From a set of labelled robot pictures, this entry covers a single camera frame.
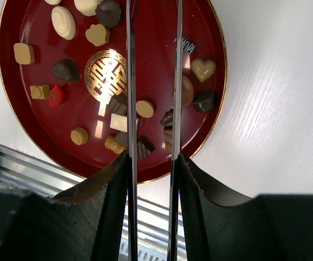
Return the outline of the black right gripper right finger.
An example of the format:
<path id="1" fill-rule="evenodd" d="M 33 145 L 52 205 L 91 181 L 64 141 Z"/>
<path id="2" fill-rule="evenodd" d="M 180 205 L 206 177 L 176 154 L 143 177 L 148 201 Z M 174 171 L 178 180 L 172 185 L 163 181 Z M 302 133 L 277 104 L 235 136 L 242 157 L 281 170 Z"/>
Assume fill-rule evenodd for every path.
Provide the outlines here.
<path id="1" fill-rule="evenodd" d="M 313 260 L 313 195 L 243 195 L 179 157 L 188 260 Z"/>

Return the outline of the red lips chocolate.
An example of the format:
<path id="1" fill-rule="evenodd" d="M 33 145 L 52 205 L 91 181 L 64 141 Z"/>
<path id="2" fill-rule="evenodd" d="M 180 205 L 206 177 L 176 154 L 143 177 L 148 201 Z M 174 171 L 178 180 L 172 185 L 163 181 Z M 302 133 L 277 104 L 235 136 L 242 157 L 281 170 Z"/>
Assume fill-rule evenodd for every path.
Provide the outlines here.
<path id="1" fill-rule="evenodd" d="M 66 99 L 65 92 L 62 87 L 55 85 L 49 93 L 49 106 L 51 108 L 57 107 L 64 103 Z"/>

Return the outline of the dark strawberry chocolate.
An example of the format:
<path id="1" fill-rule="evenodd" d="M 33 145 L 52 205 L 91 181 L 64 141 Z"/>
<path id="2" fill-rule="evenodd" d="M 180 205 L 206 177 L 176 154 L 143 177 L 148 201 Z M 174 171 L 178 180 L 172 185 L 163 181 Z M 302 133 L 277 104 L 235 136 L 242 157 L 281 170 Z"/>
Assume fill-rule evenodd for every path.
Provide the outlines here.
<path id="1" fill-rule="evenodd" d="M 56 62 L 52 69 L 57 79 L 68 82 L 77 82 L 80 79 L 80 72 L 72 59 L 63 59 Z"/>

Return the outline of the tan shell chocolate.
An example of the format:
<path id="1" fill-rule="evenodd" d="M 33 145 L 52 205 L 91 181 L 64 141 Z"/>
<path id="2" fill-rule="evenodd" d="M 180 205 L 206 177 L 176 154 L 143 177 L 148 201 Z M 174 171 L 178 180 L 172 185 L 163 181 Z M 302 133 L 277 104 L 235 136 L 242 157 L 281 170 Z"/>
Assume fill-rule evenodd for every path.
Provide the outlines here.
<path id="1" fill-rule="evenodd" d="M 110 41 L 110 29 L 102 24 L 92 24 L 86 30 L 85 36 L 95 47 L 103 46 Z"/>

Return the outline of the dark fluted round chocolate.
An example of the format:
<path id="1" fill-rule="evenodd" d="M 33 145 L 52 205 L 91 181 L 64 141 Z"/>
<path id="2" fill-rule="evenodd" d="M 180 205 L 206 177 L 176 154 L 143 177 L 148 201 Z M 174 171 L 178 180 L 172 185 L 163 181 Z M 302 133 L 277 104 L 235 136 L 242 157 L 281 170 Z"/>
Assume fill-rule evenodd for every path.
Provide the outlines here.
<path id="1" fill-rule="evenodd" d="M 105 0 L 97 5 L 95 12 L 100 24 L 113 28 L 118 25 L 122 10 L 116 1 Z"/>

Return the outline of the metal serving tongs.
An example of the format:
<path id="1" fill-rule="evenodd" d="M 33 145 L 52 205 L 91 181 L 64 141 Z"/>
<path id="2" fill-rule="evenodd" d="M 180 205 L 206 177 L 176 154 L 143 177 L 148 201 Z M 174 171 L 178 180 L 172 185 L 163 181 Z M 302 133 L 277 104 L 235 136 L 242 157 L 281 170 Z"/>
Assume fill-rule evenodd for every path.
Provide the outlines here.
<path id="1" fill-rule="evenodd" d="M 127 100 L 128 100 L 128 154 L 131 174 L 128 177 L 128 232 L 129 260 L 137 260 L 137 129 L 136 129 L 136 75 L 135 75 L 135 27 L 132 21 L 133 8 L 126 1 L 126 47 L 127 47 Z M 183 65 L 183 2 L 178 1 L 176 67 L 174 73 L 174 104 L 172 128 L 172 153 L 170 176 L 170 208 L 168 218 L 167 260 L 178 259 L 178 200 L 179 175 L 177 167 L 180 155 L 181 123 L 181 75 Z"/>

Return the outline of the gold swirl round chocolate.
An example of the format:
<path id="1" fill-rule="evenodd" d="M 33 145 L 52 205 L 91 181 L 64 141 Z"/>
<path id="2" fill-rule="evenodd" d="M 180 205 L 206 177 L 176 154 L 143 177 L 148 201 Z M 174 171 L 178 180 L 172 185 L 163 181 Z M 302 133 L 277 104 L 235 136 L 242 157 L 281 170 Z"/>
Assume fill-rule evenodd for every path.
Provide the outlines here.
<path id="1" fill-rule="evenodd" d="M 87 131 L 81 127 L 77 127 L 71 131 L 71 140 L 78 146 L 85 144 L 88 139 L 89 135 Z"/>

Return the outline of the white bar chocolate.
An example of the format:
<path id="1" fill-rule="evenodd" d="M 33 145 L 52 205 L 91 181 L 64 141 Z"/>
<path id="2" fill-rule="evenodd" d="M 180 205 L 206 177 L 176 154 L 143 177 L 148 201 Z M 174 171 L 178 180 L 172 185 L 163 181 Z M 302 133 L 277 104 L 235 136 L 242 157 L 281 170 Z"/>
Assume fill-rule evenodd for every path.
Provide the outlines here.
<path id="1" fill-rule="evenodd" d="M 128 123 L 129 119 L 126 115 L 112 113 L 109 127 L 119 132 L 128 133 Z"/>

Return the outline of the brown marbled block chocolate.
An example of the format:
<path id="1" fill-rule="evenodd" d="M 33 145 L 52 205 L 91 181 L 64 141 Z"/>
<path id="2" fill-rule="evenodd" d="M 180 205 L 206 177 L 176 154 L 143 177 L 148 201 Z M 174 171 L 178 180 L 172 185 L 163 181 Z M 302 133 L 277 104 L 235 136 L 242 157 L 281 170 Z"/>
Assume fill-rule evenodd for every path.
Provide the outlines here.
<path id="1" fill-rule="evenodd" d="M 164 143 L 165 151 L 167 153 L 172 153 L 172 127 L 164 128 Z"/>

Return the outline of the dark ridged block chocolate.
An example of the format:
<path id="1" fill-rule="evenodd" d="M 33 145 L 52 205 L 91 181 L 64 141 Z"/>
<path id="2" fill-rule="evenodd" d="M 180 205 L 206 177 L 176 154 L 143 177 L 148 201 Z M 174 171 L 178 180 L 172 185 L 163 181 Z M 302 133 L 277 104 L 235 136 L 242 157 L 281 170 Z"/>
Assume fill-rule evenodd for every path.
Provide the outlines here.
<path id="1" fill-rule="evenodd" d="M 108 106 L 114 114 L 127 114 L 127 99 L 125 95 L 113 95 Z"/>

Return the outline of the tan fluted round chocolate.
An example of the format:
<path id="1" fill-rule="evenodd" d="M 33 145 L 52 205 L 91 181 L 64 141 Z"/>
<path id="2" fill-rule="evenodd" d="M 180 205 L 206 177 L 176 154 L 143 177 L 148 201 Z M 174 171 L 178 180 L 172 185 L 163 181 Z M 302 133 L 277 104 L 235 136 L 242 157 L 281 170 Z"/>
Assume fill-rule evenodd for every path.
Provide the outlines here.
<path id="1" fill-rule="evenodd" d="M 154 105 L 148 100 L 137 101 L 136 112 L 141 117 L 151 118 L 154 115 Z"/>

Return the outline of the dark small chocolate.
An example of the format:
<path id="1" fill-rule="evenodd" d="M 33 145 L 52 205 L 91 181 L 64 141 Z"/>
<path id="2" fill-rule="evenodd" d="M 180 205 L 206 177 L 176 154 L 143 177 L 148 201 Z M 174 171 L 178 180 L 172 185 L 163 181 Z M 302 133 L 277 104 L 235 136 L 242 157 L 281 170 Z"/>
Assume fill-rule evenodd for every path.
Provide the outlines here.
<path id="1" fill-rule="evenodd" d="M 172 127 L 173 126 L 173 109 L 165 112 L 163 118 L 160 121 L 160 124 L 164 127 Z"/>

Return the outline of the gold leaf square chocolate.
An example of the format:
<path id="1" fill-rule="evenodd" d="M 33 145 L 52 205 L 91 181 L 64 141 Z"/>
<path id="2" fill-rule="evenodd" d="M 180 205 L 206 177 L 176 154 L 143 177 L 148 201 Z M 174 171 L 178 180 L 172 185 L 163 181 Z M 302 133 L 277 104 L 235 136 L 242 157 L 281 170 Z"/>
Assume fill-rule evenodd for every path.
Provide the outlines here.
<path id="1" fill-rule="evenodd" d="M 50 88 L 48 84 L 30 86 L 30 95 L 34 100 L 47 100 L 49 94 Z"/>

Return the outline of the tan square chocolate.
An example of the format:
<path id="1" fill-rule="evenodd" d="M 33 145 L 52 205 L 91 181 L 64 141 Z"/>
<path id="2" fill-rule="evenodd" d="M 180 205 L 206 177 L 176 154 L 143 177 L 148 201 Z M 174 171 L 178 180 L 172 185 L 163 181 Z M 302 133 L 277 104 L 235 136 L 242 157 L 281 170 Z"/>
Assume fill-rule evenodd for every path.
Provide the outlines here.
<path id="1" fill-rule="evenodd" d="M 29 65 L 35 62 L 35 54 L 32 45 L 26 43 L 14 44 L 14 56 L 18 64 Z"/>

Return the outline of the red round tray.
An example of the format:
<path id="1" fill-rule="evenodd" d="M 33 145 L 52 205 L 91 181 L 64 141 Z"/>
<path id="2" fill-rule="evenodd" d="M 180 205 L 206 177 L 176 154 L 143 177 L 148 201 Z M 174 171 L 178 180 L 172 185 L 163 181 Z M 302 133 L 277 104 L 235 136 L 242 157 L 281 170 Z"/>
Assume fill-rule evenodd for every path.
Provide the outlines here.
<path id="1" fill-rule="evenodd" d="M 126 91 L 126 22 L 110 31 L 108 44 L 95 47 L 85 32 L 95 17 L 81 14 L 73 1 L 62 1 L 76 23 L 76 34 L 65 40 L 54 30 L 52 5 L 45 1 L 5 1 L 0 19 L 0 72 L 6 96 L 18 121 L 33 143 L 62 167 L 83 177 L 90 177 L 115 158 L 104 143 L 111 129 L 111 109 L 99 114 L 99 95 L 105 76 L 111 79 L 110 92 Z M 177 34 L 176 1 L 139 1 L 134 11 L 136 29 L 136 98 L 153 103 L 154 115 L 139 119 L 137 136 L 145 136 L 155 150 L 138 162 L 137 180 L 149 182 L 167 175 L 171 155 L 165 151 L 164 128 L 160 120 L 173 107 L 173 84 Z M 184 52 L 183 73 L 191 81 L 195 96 L 214 92 L 216 107 L 198 113 L 192 105 L 185 106 L 181 115 L 181 148 L 194 156 L 209 138 L 221 112 L 227 87 L 227 56 L 222 28 L 209 1 L 183 1 L 183 37 L 196 44 L 196 50 Z M 35 62 L 18 64 L 14 44 L 32 45 Z M 213 60 L 214 74 L 201 83 L 191 70 L 194 59 Z M 77 82 L 57 79 L 53 65 L 72 59 L 80 72 Z M 48 84 L 63 88 L 66 99 L 51 108 L 47 100 L 34 100 L 31 85 Z M 77 127 L 89 135 L 83 145 L 71 140 Z"/>

